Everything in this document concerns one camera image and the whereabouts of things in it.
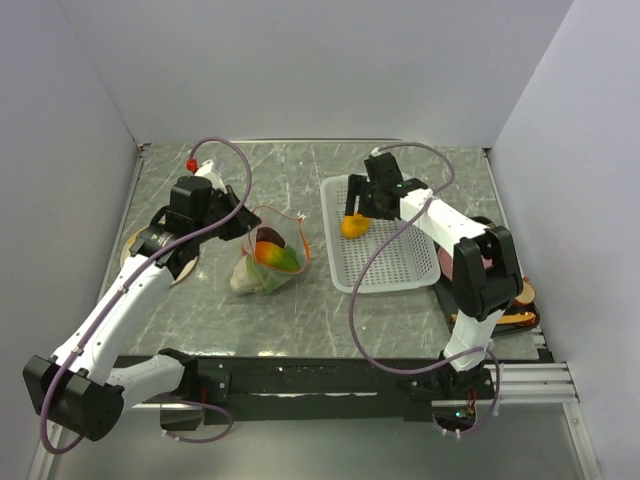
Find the orange lemon fruit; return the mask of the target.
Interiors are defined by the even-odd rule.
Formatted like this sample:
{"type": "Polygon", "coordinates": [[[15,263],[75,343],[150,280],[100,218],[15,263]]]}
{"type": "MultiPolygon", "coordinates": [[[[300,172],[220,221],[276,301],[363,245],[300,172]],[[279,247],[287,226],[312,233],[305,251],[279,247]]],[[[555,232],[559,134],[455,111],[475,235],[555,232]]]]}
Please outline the orange lemon fruit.
{"type": "Polygon", "coordinates": [[[341,233],[347,239],[355,239],[364,235],[370,225],[371,219],[360,213],[345,215],[341,223],[341,233]]]}

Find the white cauliflower toy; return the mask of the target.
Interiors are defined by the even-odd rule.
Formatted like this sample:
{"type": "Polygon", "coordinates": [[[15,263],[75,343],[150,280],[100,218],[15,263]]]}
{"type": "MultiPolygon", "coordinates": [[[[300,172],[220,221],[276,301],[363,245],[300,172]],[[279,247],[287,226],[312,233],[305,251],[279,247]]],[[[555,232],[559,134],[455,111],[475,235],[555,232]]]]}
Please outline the white cauliflower toy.
{"type": "Polygon", "coordinates": [[[254,263],[252,256],[246,255],[234,266],[229,284],[231,290],[238,295],[263,293],[265,273],[261,266],[254,263]]]}

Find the clear zip bag orange zipper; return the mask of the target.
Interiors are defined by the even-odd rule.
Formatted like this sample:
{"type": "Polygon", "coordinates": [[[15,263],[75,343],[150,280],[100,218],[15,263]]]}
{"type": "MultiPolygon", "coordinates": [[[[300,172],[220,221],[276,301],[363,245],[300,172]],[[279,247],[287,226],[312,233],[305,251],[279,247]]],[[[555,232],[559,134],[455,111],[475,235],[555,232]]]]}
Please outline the clear zip bag orange zipper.
{"type": "Polygon", "coordinates": [[[270,294],[301,274],[311,260],[302,230],[304,214],[289,216],[267,205],[253,213],[261,223],[242,238],[241,257],[229,281],[239,295],[270,294]]]}

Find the green orange mango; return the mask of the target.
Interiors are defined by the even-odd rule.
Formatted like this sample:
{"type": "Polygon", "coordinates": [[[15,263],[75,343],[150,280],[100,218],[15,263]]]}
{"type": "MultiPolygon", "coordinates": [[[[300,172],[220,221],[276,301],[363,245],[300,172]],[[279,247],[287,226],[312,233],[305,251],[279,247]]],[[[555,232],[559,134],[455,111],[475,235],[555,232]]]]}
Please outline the green orange mango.
{"type": "Polygon", "coordinates": [[[254,262],[279,271],[297,272],[300,263],[296,251],[285,246],[284,249],[268,242],[257,242],[254,249],[254,262]]]}

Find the dark red apple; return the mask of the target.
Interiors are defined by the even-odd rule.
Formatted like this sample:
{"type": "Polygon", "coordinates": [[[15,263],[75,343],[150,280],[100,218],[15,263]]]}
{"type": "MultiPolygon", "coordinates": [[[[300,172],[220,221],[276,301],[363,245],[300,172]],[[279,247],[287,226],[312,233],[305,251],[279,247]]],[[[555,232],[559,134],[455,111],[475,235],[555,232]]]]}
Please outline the dark red apple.
{"type": "Polygon", "coordinates": [[[257,242],[268,242],[284,249],[286,242],[284,238],[271,227],[259,227],[256,233],[257,242]]]}

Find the watermelon slice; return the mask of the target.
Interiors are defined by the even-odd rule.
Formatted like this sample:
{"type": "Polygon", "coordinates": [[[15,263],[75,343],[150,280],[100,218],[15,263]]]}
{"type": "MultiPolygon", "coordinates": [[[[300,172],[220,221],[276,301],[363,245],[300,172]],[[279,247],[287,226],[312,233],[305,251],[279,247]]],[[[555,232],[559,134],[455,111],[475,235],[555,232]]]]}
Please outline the watermelon slice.
{"type": "Polygon", "coordinates": [[[256,293],[271,293],[294,277],[291,272],[279,271],[262,264],[250,263],[247,270],[253,279],[252,290],[256,293]]]}

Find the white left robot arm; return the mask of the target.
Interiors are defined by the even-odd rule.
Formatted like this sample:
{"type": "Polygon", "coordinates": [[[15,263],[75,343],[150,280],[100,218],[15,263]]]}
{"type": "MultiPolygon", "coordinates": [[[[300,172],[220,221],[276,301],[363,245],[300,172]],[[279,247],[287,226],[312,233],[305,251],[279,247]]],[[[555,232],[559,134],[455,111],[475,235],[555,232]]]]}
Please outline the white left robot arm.
{"type": "Polygon", "coordinates": [[[218,175],[179,178],[89,317],[50,357],[34,356],[25,365],[23,378],[41,419],[98,441],[134,405],[163,394],[179,402],[200,399],[198,362],[188,354],[165,348],[126,368],[116,367],[116,360],[151,308],[199,257],[201,244],[234,240],[259,223],[218,175]]]}

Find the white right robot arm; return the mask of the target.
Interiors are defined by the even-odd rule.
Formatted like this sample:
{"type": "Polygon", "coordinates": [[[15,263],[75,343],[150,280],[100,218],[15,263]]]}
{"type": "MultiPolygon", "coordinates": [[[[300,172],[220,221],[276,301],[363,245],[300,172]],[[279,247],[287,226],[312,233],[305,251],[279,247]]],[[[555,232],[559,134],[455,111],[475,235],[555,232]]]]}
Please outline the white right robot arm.
{"type": "Polygon", "coordinates": [[[473,384],[471,370],[485,359],[491,336],[505,311],[523,291],[523,277],[510,231],[474,221],[438,198],[416,178],[405,178],[389,151],[370,155],[364,175],[348,177],[345,215],[398,220],[430,237],[452,259],[451,292],[458,307],[437,375],[439,390],[460,398],[473,384]]]}

